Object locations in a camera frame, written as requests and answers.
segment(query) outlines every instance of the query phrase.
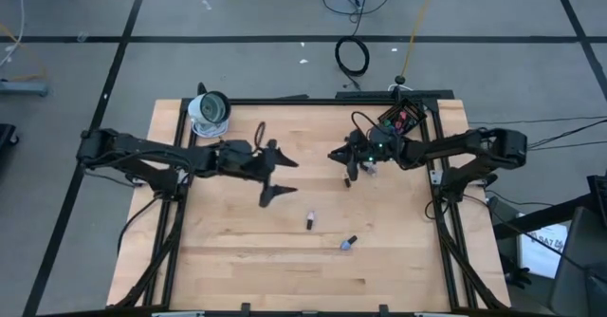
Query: white paper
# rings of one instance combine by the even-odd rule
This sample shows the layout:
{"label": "white paper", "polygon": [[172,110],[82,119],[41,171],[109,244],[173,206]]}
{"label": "white paper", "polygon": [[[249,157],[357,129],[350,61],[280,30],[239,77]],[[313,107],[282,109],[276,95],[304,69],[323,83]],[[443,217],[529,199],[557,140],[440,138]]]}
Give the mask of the white paper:
{"label": "white paper", "polygon": [[[567,227],[556,224],[543,227],[529,234],[540,239],[552,249],[562,252],[567,240]],[[554,279],[561,256],[526,235],[519,235],[517,240],[519,244],[519,267],[529,268],[530,273]]]}

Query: blue object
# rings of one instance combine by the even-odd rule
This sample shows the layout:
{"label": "blue object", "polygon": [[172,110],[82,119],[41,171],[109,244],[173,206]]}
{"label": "blue object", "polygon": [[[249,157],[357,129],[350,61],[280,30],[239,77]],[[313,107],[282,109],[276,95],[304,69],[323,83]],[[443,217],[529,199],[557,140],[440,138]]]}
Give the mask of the blue object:
{"label": "blue object", "polygon": [[340,249],[342,251],[348,251],[352,248],[352,244],[355,243],[358,240],[357,236],[354,235],[352,237],[350,237],[349,239],[341,242],[341,246]]}

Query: yellow cable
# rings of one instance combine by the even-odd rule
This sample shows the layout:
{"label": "yellow cable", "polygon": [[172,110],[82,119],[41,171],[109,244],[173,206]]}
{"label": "yellow cable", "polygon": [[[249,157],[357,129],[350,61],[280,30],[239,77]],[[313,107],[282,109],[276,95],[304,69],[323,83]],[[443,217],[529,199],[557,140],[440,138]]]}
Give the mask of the yellow cable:
{"label": "yellow cable", "polygon": [[29,56],[31,56],[31,58],[35,60],[35,62],[38,64],[38,66],[42,70],[42,72],[40,74],[17,76],[10,80],[17,82],[17,81],[29,81],[29,80],[35,80],[35,79],[46,79],[46,67],[45,67],[45,64],[42,62],[42,60],[40,60],[40,58],[32,50],[27,48],[25,45],[21,44],[17,40],[17,38],[12,34],[12,32],[10,32],[9,28],[0,24],[0,29],[4,32],[4,34],[9,36],[9,38],[16,44],[15,47],[22,47],[27,53],[29,53]]}
{"label": "yellow cable", "polygon": [[415,21],[414,31],[411,33],[411,39],[409,40],[409,46],[407,47],[407,56],[405,56],[405,65],[402,67],[402,72],[400,73],[400,75],[402,77],[405,77],[405,72],[407,72],[407,66],[409,65],[409,56],[411,56],[411,53],[414,50],[415,35],[417,34],[417,30],[419,29],[421,22],[424,20],[424,15],[426,14],[426,9],[428,8],[429,4],[430,4],[430,0],[426,0],[424,2],[424,6],[421,7],[421,10],[417,14],[417,20]]}

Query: floor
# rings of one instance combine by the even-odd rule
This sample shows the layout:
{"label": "floor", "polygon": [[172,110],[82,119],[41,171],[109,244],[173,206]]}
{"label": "floor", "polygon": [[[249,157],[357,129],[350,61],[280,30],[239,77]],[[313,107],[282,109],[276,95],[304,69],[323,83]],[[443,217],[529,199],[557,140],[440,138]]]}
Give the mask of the floor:
{"label": "floor", "polygon": [[[362,90],[385,90],[393,82],[408,47],[402,41],[423,1],[390,0],[363,17],[358,35],[373,37]],[[24,42],[46,65],[51,93],[0,97],[0,121],[16,124],[22,137],[0,177],[5,316],[20,315],[26,305],[74,173],[80,132],[91,123],[145,136],[155,100],[191,97],[200,81],[233,98],[332,98],[348,84],[335,64],[334,44],[354,25],[321,0],[25,2]],[[18,3],[0,0],[0,23],[13,32]],[[327,3],[349,9],[343,0]],[[605,10],[607,0],[432,0],[407,85],[452,89],[470,121],[603,115]],[[79,34],[89,37],[77,43]],[[8,46],[0,37],[0,47]],[[362,62],[352,46],[341,58],[350,67]],[[36,66],[19,50],[0,78],[36,72]],[[533,141],[588,122],[507,127]],[[553,145],[605,136],[600,125]],[[499,172],[492,189],[518,201],[557,203],[585,194],[585,177],[604,174],[606,164],[601,144],[533,152],[524,168]],[[131,194],[101,179],[83,180],[38,313],[103,308]]]}

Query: wooden tabletop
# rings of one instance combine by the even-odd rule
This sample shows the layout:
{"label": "wooden tabletop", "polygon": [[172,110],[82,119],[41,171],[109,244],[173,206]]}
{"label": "wooden tabletop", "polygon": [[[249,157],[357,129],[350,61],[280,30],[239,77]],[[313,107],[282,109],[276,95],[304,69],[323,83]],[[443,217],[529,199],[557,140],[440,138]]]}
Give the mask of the wooden tabletop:
{"label": "wooden tabletop", "polygon": [[[179,106],[175,100],[156,102],[149,140],[173,143]],[[445,136],[468,129],[462,102],[439,101],[439,107]],[[426,168],[401,171],[394,163],[380,163],[376,177],[361,173],[347,189],[344,166],[326,157],[354,129],[352,111],[374,118],[386,109],[234,106],[224,139],[252,143],[257,124],[265,121],[265,139],[276,139],[284,154],[300,164],[279,167],[272,182],[299,191],[278,196],[262,209],[260,183],[197,178],[187,202],[171,309],[238,310],[248,302],[253,310],[377,311],[378,305],[387,304],[394,312],[448,311],[436,228],[424,216],[431,200]],[[367,123],[359,121],[363,129]],[[420,139],[418,129],[410,136]],[[456,167],[470,160],[471,156],[450,159]],[[478,188],[468,188],[467,194],[485,198]],[[148,188],[136,189],[129,215],[151,196]],[[124,236],[108,304],[121,299],[149,264],[159,207],[158,203],[140,217]],[[310,211],[316,212],[316,221],[307,231]],[[460,215],[471,265],[509,305],[487,208],[465,199]],[[340,243],[354,234],[359,240],[353,249],[341,251]],[[464,306],[461,271],[454,261],[453,267]],[[156,281],[155,302],[160,301],[164,271],[163,267]]]}

